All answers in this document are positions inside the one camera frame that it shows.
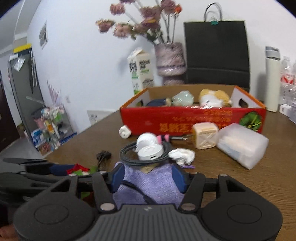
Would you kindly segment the white thermos bottle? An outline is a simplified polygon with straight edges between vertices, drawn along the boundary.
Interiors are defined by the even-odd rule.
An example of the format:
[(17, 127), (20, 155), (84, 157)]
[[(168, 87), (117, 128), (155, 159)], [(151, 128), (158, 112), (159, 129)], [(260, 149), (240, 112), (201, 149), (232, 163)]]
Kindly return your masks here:
[(277, 112), (280, 99), (280, 51), (272, 46), (265, 47), (266, 88), (264, 104), (267, 111)]

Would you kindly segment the red cardboard fruit box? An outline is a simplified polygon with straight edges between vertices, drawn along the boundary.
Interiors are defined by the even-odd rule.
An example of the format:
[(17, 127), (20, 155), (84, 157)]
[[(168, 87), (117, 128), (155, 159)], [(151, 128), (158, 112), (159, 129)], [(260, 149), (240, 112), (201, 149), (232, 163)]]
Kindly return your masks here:
[[(167, 99), (181, 91), (189, 91), (198, 102), (203, 89), (223, 90), (232, 101), (230, 108), (200, 108), (198, 106), (149, 107), (156, 99)], [(183, 136), (190, 134), (192, 125), (211, 122), (218, 128), (232, 123), (243, 123), (252, 130), (261, 132), (266, 117), (265, 105), (236, 85), (185, 84), (152, 87), (143, 90), (120, 108), (123, 124), (133, 135), (154, 133), (156, 135)]]

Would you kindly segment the white crumpled figurine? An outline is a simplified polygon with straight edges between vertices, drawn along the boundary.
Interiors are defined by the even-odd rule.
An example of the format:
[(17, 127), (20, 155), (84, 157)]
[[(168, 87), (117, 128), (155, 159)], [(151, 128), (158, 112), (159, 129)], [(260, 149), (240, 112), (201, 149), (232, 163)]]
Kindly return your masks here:
[(179, 166), (190, 166), (195, 159), (195, 152), (189, 149), (177, 148), (168, 153), (168, 157)]

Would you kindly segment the dried pink rose bouquet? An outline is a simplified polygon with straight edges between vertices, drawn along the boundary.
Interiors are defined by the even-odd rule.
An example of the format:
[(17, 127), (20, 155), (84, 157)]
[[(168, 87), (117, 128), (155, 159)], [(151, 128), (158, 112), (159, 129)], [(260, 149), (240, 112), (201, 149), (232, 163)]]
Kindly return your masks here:
[[(109, 11), (113, 16), (125, 15), (127, 22), (116, 22), (110, 19), (100, 19), (95, 22), (102, 34), (113, 30), (114, 37), (119, 39), (143, 37), (153, 45), (170, 44), (174, 42), (176, 20), (183, 8), (175, 1), (155, 1), (154, 6), (144, 6), (140, 1), (118, 1), (111, 4)], [(136, 20), (126, 10), (127, 5), (133, 5), (138, 10), (141, 20)]]

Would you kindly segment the black paper shopping bag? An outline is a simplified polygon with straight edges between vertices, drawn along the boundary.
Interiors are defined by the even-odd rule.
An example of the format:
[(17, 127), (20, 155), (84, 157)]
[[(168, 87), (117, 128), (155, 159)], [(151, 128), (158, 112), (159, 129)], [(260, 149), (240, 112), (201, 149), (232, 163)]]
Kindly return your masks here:
[(217, 20), (185, 22), (187, 84), (237, 85), (250, 90), (250, 63), (244, 21), (225, 21), (220, 4)]

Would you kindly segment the beige cube speaker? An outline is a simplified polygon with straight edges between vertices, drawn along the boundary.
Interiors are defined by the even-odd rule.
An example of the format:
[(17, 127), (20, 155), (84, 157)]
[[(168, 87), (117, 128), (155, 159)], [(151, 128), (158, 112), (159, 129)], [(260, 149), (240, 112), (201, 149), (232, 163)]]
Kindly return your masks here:
[(213, 148), (218, 142), (219, 128), (215, 123), (196, 123), (192, 126), (193, 145), (198, 150)]

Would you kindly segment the clear water bottle left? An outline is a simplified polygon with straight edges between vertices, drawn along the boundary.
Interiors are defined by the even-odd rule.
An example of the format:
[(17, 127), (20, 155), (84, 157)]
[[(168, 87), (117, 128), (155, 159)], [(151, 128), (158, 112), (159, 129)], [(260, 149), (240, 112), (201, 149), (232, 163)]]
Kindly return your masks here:
[(290, 57), (284, 56), (281, 61), (280, 82), (280, 105), (292, 106), (295, 102), (295, 61), (292, 63)]

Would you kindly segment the translucent plastic tissue pack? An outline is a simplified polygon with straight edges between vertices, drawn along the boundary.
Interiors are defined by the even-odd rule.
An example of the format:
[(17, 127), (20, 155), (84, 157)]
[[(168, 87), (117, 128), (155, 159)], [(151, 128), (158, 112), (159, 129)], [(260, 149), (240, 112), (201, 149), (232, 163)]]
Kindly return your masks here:
[(248, 170), (263, 158), (268, 144), (267, 137), (237, 123), (218, 132), (217, 148)]

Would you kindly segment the red green felt ornament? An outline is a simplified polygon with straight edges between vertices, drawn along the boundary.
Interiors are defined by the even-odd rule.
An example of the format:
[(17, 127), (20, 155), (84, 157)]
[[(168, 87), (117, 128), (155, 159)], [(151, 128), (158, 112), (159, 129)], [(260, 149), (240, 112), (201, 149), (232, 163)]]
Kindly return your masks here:
[[(71, 169), (66, 170), (67, 175), (73, 176), (76, 174), (77, 176), (89, 176), (91, 174), (94, 174), (98, 171), (96, 166), (92, 166), (91, 168), (86, 168), (81, 166), (80, 164), (75, 164)], [(81, 200), (84, 200), (93, 194), (92, 192), (86, 191), (82, 192), (81, 191)]]

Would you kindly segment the white green milk carton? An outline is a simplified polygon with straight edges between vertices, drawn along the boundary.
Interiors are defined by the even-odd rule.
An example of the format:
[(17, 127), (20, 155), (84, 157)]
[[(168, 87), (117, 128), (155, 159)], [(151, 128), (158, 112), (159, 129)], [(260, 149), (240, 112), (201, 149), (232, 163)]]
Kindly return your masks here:
[(134, 95), (146, 88), (154, 87), (150, 54), (141, 48), (137, 48), (131, 52), (127, 60)]

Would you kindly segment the white round charger puck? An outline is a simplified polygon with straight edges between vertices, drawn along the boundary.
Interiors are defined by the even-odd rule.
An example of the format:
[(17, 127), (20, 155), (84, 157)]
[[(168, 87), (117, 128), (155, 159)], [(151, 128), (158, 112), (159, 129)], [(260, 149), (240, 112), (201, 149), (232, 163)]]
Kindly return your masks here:
[(164, 148), (162, 145), (153, 144), (141, 148), (138, 151), (137, 156), (140, 161), (151, 161), (159, 158), (163, 153)]

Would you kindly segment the marbled purple ceramic vase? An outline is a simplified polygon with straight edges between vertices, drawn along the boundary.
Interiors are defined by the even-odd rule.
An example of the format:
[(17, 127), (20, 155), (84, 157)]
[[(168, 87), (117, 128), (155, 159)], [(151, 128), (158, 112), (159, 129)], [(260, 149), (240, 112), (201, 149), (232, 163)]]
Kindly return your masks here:
[(157, 73), (163, 85), (182, 85), (185, 83), (187, 66), (181, 43), (164, 43), (154, 46)]

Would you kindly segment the yellow white plush toy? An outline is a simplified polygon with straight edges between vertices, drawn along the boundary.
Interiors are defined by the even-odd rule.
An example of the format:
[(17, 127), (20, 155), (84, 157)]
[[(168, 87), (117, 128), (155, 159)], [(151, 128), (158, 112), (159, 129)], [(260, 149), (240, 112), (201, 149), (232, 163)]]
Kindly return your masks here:
[(199, 94), (201, 108), (228, 108), (232, 106), (229, 95), (222, 90), (203, 89)]

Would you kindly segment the purple woven drawstring pouch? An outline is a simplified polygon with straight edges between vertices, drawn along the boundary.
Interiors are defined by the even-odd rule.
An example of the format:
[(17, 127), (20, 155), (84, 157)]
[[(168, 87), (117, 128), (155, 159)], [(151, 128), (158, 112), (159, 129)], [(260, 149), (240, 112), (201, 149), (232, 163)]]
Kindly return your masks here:
[[(147, 174), (140, 171), (139, 167), (125, 165), (124, 180), (134, 184), (157, 204), (179, 206), (184, 197), (173, 181), (169, 163), (157, 166)], [(140, 193), (124, 185), (120, 185), (117, 192), (113, 194), (113, 199), (117, 207), (123, 204), (146, 204)]]

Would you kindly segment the white cube power adapter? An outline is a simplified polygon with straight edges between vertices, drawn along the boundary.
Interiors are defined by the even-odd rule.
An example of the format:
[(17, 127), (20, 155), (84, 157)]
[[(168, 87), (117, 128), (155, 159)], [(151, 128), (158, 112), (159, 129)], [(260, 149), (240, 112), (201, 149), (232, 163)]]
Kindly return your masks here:
[(119, 135), (123, 138), (123, 139), (127, 139), (131, 136), (132, 132), (131, 130), (128, 128), (128, 126), (123, 125), (119, 131), (118, 131)]

